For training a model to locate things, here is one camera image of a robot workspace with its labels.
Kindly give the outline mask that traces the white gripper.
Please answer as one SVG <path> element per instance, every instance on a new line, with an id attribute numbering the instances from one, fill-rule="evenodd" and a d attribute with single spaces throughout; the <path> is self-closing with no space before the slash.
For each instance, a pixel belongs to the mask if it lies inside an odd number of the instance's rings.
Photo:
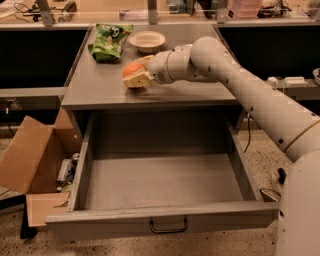
<path id="1" fill-rule="evenodd" d="M 163 51 L 156 55 L 147 55 L 134 60 L 134 63 L 148 66 L 148 71 L 124 70 L 122 74 L 123 82 L 128 88 L 142 88 L 151 85 L 152 80 L 158 84 L 170 84 L 173 79 L 168 71 L 168 60 L 171 52 Z"/>

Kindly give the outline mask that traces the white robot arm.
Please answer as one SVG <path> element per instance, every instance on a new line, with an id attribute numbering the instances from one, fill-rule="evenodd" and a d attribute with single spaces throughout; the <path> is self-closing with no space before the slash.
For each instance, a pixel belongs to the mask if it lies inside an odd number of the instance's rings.
<path id="1" fill-rule="evenodd" d="M 275 256 L 320 256 L 320 117 L 241 67 L 220 40 L 127 64 L 127 87 L 178 80 L 222 83 L 292 162 L 283 186 Z"/>

